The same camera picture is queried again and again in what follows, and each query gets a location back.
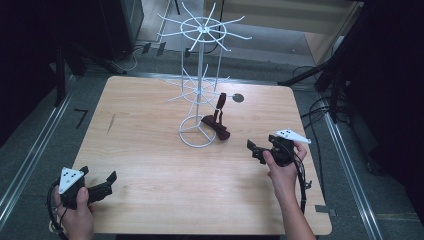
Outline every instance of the hand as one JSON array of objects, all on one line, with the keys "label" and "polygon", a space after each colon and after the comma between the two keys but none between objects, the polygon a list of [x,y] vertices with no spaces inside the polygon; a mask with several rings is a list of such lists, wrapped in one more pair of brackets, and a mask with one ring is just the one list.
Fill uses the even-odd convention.
[{"label": "hand", "polygon": [[59,188],[55,189],[55,201],[59,218],[62,218],[62,224],[68,232],[69,240],[86,240],[93,239],[94,236],[94,220],[92,212],[94,209],[87,205],[88,190],[82,187],[77,195],[77,209],[67,209],[62,206],[59,195]]},{"label": "hand", "polygon": [[[295,154],[295,158],[297,158],[298,161],[303,161],[307,154],[306,149],[296,141],[294,142],[294,146],[298,151],[297,154]],[[264,151],[263,156],[269,167],[270,171],[268,172],[268,176],[272,179],[275,196],[280,202],[280,205],[284,205],[287,201],[296,201],[295,187],[297,169],[294,163],[285,167],[280,167],[275,163],[269,151]]]}]

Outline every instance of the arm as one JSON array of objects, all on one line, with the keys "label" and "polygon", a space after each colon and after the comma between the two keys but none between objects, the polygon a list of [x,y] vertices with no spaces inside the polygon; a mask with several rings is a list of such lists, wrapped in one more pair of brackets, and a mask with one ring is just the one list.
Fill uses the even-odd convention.
[{"label": "arm", "polygon": [[[306,149],[298,142],[294,142],[294,146],[298,150],[297,156],[300,158],[298,160],[302,161],[306,156]],[[280,204],[287,238],[315,239],[296,199],[296,166],[294,163],[286,167],[278,166],[268,151],[264,151],[263,156],[270,170],[268,176],[272,180],[275,196]]]},{"label": "arm", "polygon": [[62,224],[68,232],[69,240],[89,240],[94,236],[94,220],[91,212],[92,208],[87,205],[88,190],[80,188],[77,195],[77,209],[67,209],[60,203],[58,187],[55,190],[55,201],[59,218],[62,218]]}]

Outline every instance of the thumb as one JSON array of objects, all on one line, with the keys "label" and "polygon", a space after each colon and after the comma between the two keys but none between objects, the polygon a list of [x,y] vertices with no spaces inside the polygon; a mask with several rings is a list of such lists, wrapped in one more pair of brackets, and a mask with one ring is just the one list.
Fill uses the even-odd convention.
[{"label": "thumb", "polygon": [[274,168],[277,164],[275,163],[274,157],[269,151],[263,151],[262,153],[266,164],[268,165],[269,169]]},{"label": "thumb", "polygon": [[77,195],[77,211],[86,211],[88,210],[88,189],[85,187],[80,188]]}]

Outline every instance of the tabletop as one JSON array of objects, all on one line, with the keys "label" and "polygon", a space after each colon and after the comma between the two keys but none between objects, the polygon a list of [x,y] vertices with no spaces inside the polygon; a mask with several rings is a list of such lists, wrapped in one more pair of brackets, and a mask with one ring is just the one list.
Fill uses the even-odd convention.
[{"label": "tabletop", "polygon": [[[113,194],[95,203],[95,232],[284,234],[268,166],[251,157],[246,142],[271,148],[269,134],[286,128],[305,136],[293,92],[236,83],[219,83],[217,91],[244,96],[241,103],[229,97],[223,108],[231,136],[195,148],[178,134],[192,104],[182,97],[168,101],[181,95],[181,87],[152,78],[108,80],[73,166],[88,166],[88,187],[117,172]],[[213,112],[202,104],[198,113]],[[310,154],[304,166],[312,181],[305,216],[316,235],[327,235],[329,216],[315,210],[325,202]]]}]

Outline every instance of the person's left hand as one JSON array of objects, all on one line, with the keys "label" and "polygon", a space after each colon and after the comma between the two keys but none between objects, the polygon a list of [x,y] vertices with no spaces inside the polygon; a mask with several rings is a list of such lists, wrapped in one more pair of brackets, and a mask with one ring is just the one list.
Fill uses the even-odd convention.
[{"label": "person's left hand", "polygon": [[88,189],[82,187],[77,195],[77,209],[67,209],[62,206],[59,195],[59,187],[55,189],[55,201],[57,206],[57,214],[62,218],[62,224],[65,227],[69,240],[93,239],[94,236],[94,220],[92,212],[94,209],[87,205]]}]

